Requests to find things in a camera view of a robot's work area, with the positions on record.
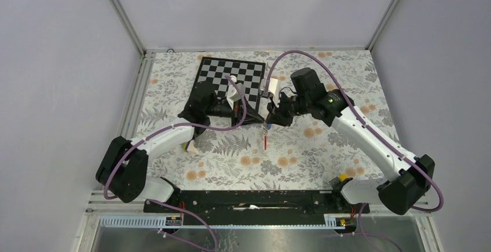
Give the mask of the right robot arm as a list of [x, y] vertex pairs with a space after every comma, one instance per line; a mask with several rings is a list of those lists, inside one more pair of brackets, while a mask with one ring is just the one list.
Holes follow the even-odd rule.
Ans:
[[428, 155], [416, 156], [378, 129], [349, 97], [338, 89], [327, 91], [317, 73], [303, 68], [291, 75], [294, 95], [280, 90], [277, 79], [262, 82], [263, 96], [270, 98], [268, 124], [290, 126], [294, 117], [311, 115], [347, 137], [383, 173], [382, 178], [349, 179], [333, 189], [335, 210], [345, 213], [355, 204], [381, 203], [398, 215], [414, 209], [430, 189], [435, 162]]

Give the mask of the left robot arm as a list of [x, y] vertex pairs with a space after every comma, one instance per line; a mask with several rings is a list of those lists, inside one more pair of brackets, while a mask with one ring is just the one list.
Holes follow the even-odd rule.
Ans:
[[219, 98], [210, 81], [198, 82], [184, 109], [169, 125], [140, 138], [114, 138], [96, 172], [104, 198], [123, 203], [137, 198], [157, 200], [164, 211], [176, 210], [180, 199], [176, 186], [165, 178], [148, 176], [149, 160], [179, 144], [191, 147], [206, 130], [227, 132], [264, 121], [246, 100], [243, 84], [232, 76], [226, 77], [226, 82], [226, 97]]

